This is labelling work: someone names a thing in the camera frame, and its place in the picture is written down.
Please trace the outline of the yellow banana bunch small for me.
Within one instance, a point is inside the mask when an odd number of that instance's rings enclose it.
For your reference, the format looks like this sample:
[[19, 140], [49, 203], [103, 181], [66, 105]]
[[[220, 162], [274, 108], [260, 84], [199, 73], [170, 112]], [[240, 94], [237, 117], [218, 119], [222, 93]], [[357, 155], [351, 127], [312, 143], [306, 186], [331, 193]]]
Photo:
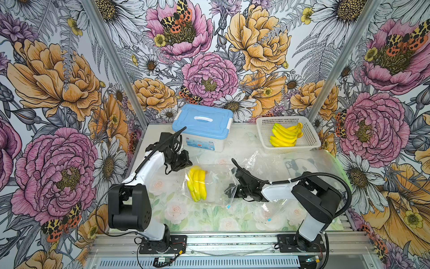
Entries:
[[297, 134], [287, 133], [287, 132], [281, 130], [277, 125], [273, 126], [272, 133], [274, 134], [274, 136], [277, 139], [279, 139], [285, 143], [296, 143], [296, 141], [297, 141]]

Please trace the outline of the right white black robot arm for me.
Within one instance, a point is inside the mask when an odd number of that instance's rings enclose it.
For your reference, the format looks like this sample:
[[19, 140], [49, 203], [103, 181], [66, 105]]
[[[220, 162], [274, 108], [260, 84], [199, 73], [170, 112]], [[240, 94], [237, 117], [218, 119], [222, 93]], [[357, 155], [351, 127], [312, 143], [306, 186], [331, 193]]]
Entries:
[[280, 248], [288, 246], [299, 252], [309, 252], [319, 243], [320, 233], [346, 210], [339, 208], [341, 193], [323, 180], [329, 177], [341, 183], [343, 180], [334, 174], [306, 171], [299, 177], [276, 182], [259, 179], [242, 167], [232, 169], [232, 174], [237, 183], [225, 189], [228, 198], [242, 198], [247, 202], [296, 200], [307, 212], [294, 237], [285, 243], [279, 242]]

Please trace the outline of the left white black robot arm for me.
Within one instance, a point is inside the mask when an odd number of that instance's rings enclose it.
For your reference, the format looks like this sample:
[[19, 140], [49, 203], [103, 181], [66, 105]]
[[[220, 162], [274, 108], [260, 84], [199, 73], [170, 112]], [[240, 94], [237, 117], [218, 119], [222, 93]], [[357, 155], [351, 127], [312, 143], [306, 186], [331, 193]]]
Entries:
[[191, 167], [187, 150], [183, 149], [181, 133], [163, 132], [158, 142], [150, 144], [142, 162], [121, 184], [107, 192], [109, 227], [141, 234], [149, 241], [160, 242], [168, 234], [168, 227], [152, 220], [152, 206], [147, 186], [162, 167], [165, 174]]

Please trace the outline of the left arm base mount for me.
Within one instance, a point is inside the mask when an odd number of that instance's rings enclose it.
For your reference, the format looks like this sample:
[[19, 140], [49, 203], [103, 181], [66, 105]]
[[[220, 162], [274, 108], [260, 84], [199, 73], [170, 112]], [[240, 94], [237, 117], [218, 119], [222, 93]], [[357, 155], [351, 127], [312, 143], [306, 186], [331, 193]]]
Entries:
[[186, 252], [188, 237], [186, 235], [169, 235], [161, 241], [146, 241], [140, 244], [139, 254], [178, 254]]

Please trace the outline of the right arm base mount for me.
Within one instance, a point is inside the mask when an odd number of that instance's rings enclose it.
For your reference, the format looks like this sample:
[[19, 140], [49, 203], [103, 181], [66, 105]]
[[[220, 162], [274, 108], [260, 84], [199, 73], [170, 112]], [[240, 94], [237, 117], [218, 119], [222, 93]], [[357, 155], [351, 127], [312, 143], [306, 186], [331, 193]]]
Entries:
[[326, 246], [320, 234], [308, 241], [299, 234], [278, 234], [277, 246], [281, 253], [325, 252]]

